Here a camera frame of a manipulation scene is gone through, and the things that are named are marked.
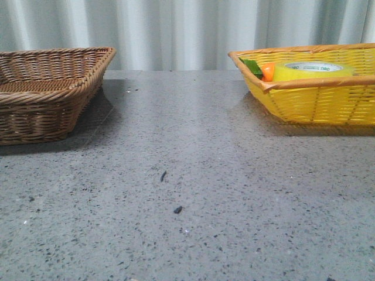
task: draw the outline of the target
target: gray curtain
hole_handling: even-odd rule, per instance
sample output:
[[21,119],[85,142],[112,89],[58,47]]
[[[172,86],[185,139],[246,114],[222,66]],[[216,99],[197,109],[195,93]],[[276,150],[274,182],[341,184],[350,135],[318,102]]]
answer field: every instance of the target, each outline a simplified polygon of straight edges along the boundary
[[232,50],[375,40],[373,0],[0,0],[0,50],[112,46],[112,70],[233,69]]

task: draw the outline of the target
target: dark speck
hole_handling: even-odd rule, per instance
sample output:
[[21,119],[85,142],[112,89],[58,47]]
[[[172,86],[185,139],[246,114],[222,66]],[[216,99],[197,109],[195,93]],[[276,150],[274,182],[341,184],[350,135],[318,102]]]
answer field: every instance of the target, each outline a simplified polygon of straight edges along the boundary
[[179,214],[181,213],[182,211],[182,206],[178,207],[178,208],[175,208],[175,210],[173,211],[175,214]]
[[163,182],[164,181],[164,177],[166,175],[166,171],[164,171],[164,173],[162,174],[161,178],[160,178],[160,182]]

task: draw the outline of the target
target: wicker basket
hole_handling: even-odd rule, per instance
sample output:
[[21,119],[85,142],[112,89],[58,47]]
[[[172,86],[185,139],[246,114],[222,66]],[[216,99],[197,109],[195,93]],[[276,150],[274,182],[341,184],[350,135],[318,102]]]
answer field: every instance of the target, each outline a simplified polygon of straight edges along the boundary
[[64,139],[95,95],[111,47],[0,52],[0,145]]
[[[249,90],[273,115],[299,124],[375,125],[375,43],[230,52]],[[239,58],[264,63],[328,61],[356,69],[352,77],[263,82]]]

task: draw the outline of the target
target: curtain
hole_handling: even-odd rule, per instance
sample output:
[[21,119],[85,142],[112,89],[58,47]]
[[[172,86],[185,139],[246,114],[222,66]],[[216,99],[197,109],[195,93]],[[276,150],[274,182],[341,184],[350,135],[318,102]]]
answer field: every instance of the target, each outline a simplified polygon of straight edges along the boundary
[[234,69],[233,50],[375,41],[374,0],[0,0],[0,50],[112,46],[112,70]]

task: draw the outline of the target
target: gray countertop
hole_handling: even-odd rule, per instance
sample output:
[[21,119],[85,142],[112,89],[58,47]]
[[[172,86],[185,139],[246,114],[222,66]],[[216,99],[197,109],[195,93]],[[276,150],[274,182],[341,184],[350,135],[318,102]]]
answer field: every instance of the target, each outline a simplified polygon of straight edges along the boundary
[[0,147],[0,280],[375,280],[374,135],[109,71],[67,139]]

